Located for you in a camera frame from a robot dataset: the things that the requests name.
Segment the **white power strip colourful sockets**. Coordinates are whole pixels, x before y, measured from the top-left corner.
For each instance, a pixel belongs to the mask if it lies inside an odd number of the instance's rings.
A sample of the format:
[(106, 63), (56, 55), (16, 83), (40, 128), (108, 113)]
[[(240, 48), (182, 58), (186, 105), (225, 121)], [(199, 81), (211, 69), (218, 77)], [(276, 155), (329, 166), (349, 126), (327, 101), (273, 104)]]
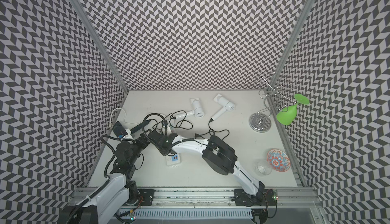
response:
[(166, 159), (166, 165), (168, 167), (177, 167), (179, 164), (181, 164), (181, 158), (180, 154), (171, 154), (169, 153), (167, 156), (165, 156)]

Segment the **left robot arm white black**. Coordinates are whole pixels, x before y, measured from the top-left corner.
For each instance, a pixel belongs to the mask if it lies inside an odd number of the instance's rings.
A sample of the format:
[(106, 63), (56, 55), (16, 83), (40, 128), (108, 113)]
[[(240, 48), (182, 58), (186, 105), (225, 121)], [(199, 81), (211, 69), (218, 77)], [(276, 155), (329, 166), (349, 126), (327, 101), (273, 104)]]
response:
[(100, 140), (113, 152), (104, 169), (106, 181), (76, 205), (63, 208), (57, 221), (59, 224), (107, 224), (113, 217), (122, 224), (132, 223), (117, 212), (125, 203), (140, 203), (132, 177), (136, 160), (150, 142), (143, 134), (136, 140), (107, 135), (101, 136)]

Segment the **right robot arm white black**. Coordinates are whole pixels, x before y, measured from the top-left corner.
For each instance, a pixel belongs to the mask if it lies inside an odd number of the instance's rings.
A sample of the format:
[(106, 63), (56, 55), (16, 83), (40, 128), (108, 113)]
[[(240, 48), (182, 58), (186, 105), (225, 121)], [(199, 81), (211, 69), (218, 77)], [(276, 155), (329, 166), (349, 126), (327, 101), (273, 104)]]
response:
[[(146, 132), (146, 121), (152, 117), (161, 118), (163, 132), (152, 129)], [(238, 161), (235, 150), (215, 135), (208, 139), (185, 138), (176, 133), (168, 133), (168, 123), (158, 113), (150, 113), (141, 122), (142, 134), (146, 142), (153, 144), (163, 156), (173, 154), (192, 154), (201, 157), (216, 173), (232, 175), (242, 187), (250, 201), (250, 206), (265, 201), (265, 185), (254, 178)]]

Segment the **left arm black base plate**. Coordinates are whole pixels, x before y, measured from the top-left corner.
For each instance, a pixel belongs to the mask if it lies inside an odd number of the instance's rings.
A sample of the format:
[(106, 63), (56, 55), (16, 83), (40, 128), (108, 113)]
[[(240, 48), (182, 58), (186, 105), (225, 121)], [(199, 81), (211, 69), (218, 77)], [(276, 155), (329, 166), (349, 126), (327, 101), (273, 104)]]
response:
[(142, 188), (138, 189), (136, 206), (151, 206), (154, 200), (155, 189)]

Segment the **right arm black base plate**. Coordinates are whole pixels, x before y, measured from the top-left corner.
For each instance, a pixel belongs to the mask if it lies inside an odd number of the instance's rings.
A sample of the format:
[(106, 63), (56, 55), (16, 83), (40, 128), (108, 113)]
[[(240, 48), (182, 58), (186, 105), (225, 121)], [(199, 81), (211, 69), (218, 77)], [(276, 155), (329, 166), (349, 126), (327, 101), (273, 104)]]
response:
[(278, 201), (277, 190), (265, 189), (259, 196), (252, 196), (242, 189), (234, 189), (234, 202), (236, 206), (276, 206)]

